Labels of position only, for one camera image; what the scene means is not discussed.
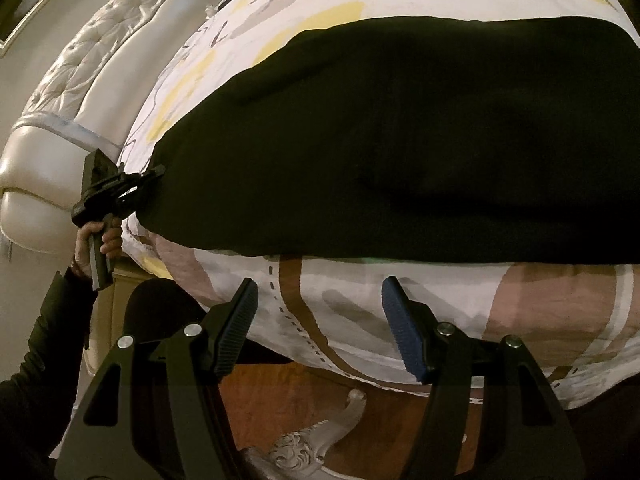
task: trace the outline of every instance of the person's arm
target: person's arm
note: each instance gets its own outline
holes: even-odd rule
[[[87,224],[78,231],[78,264],[64,276],[56,273],[20,371],[0,383],[0,420],[8,421],[16,437],[41,456],[49,456],[60,443],[76,400],[82,346],[97,297],[89,278],[87,238],[100,231],[100,224]],[[114,226],[101,247],[111,259],[119,256],[122,245],[120,221]]]

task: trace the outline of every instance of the wooden floor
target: wooden floor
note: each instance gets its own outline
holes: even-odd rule
[[[397,480],[422,421],[427,399],[388,392],[365,383],[343,384],[321,377],[300,364],[238,365],[220,384],[238,449],[257,446],[267,452],[283,434],[297,431],[340,412],[351,387],[367,394],[357,427],[331,448],[325,465],[366,480]],[[471,469],[478,442],[482,406],[469,406],[466,442],[458,473]]]

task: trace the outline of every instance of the white ornate chair leg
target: white ornate chair leg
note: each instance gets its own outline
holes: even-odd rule
[[[361,480],[336,473],[323,464],[329,448],[359,423],[366,403],[363,392],[351,390],[347,407],[334,418],[281,436],[267,455],[255,447],[244,448],[240,453],[257,477],[266,480]]]

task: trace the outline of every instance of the black sleeve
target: black sleeve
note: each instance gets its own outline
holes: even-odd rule
[[[42,303],[20,371],[0,383],[0,420],[31,450],[49,456],[60,443],[78,391],[82,345],[97,293],[70,269]]]

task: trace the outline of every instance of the white leather headboard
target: white leather headboard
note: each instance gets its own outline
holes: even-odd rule
[[[110,0],[60,53],[0,158],[0,230],[22,247],[72,250],[70,211],[88,149],[121,147],[158,75],[221,0]],[[34,126],[52,112],[98,134],[93,146]]]

